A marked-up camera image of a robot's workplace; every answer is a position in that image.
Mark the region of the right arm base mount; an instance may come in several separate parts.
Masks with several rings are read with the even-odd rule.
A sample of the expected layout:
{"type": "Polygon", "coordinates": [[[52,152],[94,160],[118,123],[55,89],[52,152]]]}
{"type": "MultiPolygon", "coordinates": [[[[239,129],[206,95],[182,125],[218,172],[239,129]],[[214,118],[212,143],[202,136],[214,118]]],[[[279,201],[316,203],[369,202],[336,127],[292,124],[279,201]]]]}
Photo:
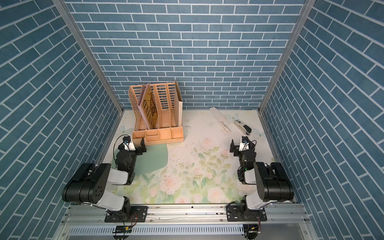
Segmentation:
{"type": "Polygon", "coordinates": [[[265,210],[249,210],[247,207],[231,204],[226,206],[228,222],[266,222],[265,210]]]}

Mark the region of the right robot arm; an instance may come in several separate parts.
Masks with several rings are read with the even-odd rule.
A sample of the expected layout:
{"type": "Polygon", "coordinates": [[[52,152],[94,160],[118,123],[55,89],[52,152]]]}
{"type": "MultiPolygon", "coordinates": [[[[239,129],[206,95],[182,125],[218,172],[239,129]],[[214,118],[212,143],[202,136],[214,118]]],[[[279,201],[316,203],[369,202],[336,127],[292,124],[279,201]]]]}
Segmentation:
{"type": "Polygon", "coordinates": [[[256,191],[245,195],[239,204],[234,202],[227,205],[228,221],[266,221],[264,207],[291,201],[294,198],[294,188],[282,164],[257,162],[255,152],[256,141],[250,141],[243,136],[241,143],[231,142],[230,153],[239,158],[240,167],[237,170],[238,180],[244,186],[255,186],[256,191]]]}

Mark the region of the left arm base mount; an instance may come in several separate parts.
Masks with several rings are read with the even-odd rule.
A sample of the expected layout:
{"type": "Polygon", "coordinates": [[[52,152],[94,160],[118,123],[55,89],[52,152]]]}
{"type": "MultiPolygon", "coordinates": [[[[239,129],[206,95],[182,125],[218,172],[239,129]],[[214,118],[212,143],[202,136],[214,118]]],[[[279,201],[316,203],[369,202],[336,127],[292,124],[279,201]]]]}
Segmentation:
{"type": "Polygon", "coordinates": [[[147,217],[147,206],[123,207],[120,211],[109,211],[105,217],[105,223],[144,223],[147,217]]]}

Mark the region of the green cutting board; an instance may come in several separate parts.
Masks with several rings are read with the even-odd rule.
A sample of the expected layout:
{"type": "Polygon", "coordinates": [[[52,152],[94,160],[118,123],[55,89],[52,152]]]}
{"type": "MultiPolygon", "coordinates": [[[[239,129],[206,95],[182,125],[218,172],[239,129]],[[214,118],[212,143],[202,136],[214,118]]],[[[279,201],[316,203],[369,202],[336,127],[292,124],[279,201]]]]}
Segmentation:
{"type": "Polygon", "coordinates": [[[124,179],[148,174],[164,168],[168,164],[168,150],[166,145],[148,146],[147,151],[140,156],[127,151],[115,150],[115,168],[111,168],[110,175],[121,182],[124,179]]]}

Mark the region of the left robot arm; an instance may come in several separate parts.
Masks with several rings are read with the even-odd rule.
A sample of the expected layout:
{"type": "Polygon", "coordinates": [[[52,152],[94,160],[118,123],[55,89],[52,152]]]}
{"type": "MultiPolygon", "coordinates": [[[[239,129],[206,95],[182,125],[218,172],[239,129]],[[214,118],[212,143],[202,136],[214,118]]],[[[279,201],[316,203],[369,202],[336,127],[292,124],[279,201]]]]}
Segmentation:
{"type": "Polygon", "coordinates": [[[132,207],[129,198],[107,190],[107,184],[129,186],[135,177],[137,156],[147,151],[145,141],[135,142],[129,135],[122,135],[123,143],[113,155],[116,168],[111,164],[82,164],[62,192],[65,202],[94,205],[106,210],[106,223],[132,225],[146,220],[148,207],[132,207]]]}

